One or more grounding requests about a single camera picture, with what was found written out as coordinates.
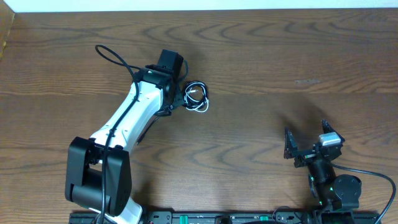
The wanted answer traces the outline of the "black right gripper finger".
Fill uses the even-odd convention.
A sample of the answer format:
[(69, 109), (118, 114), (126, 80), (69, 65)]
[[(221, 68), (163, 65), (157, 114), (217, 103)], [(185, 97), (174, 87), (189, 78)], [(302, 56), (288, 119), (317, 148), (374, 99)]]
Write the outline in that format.
[(285, 147), (284, 147), (284, 158), (295, 158), (297, 157), (298, 146), (292, 132), (285, 128), (284, 131)]
[(328, 133), (336, 133), (336, 135), (341, 139), (342, 142), (345, 141), (344, 137), (342, 135), (340, 135), (330, 124), (326, 119), (323, 119), (321, 121), (322, 124), (322, 129), (323, 129), (323, 133), (324, 134), (328, 134)]

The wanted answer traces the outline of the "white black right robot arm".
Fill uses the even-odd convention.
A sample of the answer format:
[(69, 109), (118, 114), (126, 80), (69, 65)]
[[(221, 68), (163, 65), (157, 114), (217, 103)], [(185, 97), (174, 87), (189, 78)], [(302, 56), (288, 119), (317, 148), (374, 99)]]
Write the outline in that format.
[(308, 182), (319, 207), (303, 216), (304, 223), (354, 223), (353, 209), (359, 207), (361, 181), (348, 174), (336, 175), (332, 160), (341, 155), (345, 139), (327, 120), (322, 120), (323, 134), (310, 149), (300, 150), (292, 132), (285, 128), (284, 158), (294, 166), (308, 168)]

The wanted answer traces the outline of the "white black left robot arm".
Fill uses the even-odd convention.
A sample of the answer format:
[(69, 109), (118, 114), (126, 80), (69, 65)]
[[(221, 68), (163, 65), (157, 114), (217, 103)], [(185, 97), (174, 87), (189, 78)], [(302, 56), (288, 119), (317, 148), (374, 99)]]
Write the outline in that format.
[(163, 50), (158, 62), (143, 68), (126, 63), (131, 89), (112, 117), (90, 138), (69, 145), (65, 198), (95, 212), (79, 223), (139, 223), (142, 207), (131, 198), (129, 156), (154, 115), (169, 116), (181, 95), (181, 68), (187, 62), (177, 52)]

